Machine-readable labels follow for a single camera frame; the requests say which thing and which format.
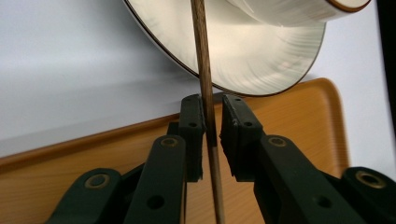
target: wooden tray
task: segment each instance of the wooden tray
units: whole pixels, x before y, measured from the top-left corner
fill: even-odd
[[[322,171],[347,168],[340,99],[324,78],[268,98],[246,98],[264,130],[289,139]],[[154,139],[177,115],[0,159],[0,223],[43,223],[81,174],[111,167],[122,174],[145,161]],[[216,106],[220,127],[221,106]],[[236,183],[219,148],[227,223],[263,223],[251,183]],[[188,184],[187,223],[215,223],[206,148],[204,180]]]

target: brown tray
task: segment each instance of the brown tray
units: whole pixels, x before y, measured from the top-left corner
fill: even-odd
[[[320,170],[339,176],[347,168],[340,99],[329,80],[246,101],[267,133],[287,136]],[[217,105],[218,127],[220,117]],[[122,174],[133,169],[175,119],[177,115],[0,159],[0,223],[43,223],[78,176],[97,167]],[[253,185],[236,183],[221,148],[219,152],[226,223],[263,223]],[[188,184],[187,223],[215,223],[205,148],[203,166],[204,180]]]

